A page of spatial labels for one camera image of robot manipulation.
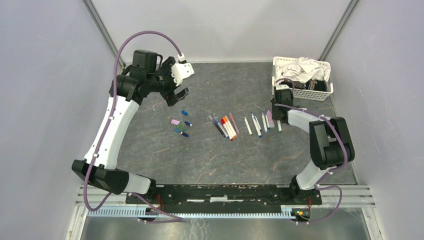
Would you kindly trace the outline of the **blue white marker pen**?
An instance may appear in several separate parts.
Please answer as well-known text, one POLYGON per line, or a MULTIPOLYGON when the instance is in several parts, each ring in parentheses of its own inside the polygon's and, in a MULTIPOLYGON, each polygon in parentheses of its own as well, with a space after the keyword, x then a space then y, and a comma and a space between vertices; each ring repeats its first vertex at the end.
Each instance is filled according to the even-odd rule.
POLYGON ((267 127, 267 129, 270 129, 271 127, 270 127, 270 122, 269 122, 269 119, 268 119, 268 115, 265 114, 264 117, 265 117, 266 127, 267 127))

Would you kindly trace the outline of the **pink highlighter cap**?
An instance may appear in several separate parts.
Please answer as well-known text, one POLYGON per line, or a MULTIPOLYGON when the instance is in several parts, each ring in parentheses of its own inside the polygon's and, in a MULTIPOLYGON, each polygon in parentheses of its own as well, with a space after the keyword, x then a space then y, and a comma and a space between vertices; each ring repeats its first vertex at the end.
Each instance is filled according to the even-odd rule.
POLYGON ((171 123, 172 125, 176 125, 176 126, 178 126, 181 122, 180 122, 179 120, 172 119, 170 123, 171 123))

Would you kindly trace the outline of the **large blue white marker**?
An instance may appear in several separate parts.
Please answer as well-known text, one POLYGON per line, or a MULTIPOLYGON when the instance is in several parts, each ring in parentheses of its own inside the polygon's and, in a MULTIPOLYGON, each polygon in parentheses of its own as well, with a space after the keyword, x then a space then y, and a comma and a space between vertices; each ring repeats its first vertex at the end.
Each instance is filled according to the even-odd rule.
POLYGON ((261 130, 259 128, 256 116, 253 113, 251 113, 251 118, 252 118, 255 130, 256 130, 256 133, 257 133, 258 137, 261 138, 263 135, 262 135, 261 130))

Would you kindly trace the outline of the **blue cap with clip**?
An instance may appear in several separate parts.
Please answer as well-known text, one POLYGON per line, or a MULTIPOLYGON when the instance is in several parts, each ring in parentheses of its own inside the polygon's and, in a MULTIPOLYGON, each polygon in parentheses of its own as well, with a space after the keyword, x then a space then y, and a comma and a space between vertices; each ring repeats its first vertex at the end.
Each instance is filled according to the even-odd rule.
POLYGON ((187 125, 187 126, 189 126, 189 127, 192 127, 193 126, 193 124, 190 123, 190 122, 188 122, 188 121, 185 121, 184 124, 187 125))

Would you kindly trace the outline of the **pink thin pen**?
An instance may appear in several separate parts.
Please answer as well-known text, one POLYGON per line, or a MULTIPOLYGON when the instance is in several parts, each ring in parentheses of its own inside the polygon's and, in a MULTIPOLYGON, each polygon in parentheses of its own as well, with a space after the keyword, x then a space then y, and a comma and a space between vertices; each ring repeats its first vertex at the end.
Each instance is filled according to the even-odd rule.
POLYGON ((231 119, 231 122, 233 124, 233 127, 235 129, 236 134, 239 135, 240 134, 240 130, 239 130, 239 128, 238 128, 238 126, 236 124, 236 121, 234 119, 234 116, 233 116, 233 114, 231 112, 229 113, 229 116, 230 116, 230 119, 231 119))

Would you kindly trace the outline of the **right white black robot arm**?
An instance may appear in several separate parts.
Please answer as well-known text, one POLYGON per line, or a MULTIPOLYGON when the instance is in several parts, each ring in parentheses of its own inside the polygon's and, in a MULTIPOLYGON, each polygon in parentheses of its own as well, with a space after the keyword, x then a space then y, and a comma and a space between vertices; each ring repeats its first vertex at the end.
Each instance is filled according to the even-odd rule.
POLYGON ((309 135, 310 162, 289 185, 289 199, 302 204, 319 190, 321 181, 355 158, 352 138, 343 117, 327 117, 294 106, 289 88, 275 88, 271 99, 272 119, 296 127, 309 135))

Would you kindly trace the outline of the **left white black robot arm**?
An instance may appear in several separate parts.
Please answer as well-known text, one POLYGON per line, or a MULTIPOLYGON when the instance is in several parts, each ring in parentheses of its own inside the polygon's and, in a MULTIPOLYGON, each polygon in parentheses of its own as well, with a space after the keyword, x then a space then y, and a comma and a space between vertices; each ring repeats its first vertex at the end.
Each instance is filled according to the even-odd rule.
POLYGON ((136 50, 133 63, 116 77, 109 90, 106 113, 95 140, 82 160, 74 160, 71 169, 88 185, 109 193, 135 192, 145 204, 157 198, 155 180, 117 169, 118 155, 129 124, 143 100, 159 93, 169 107, 183 100, 188 88, 175 90, 195 73, 192 65, 170 56, 166 60, 152 51, 136 50))

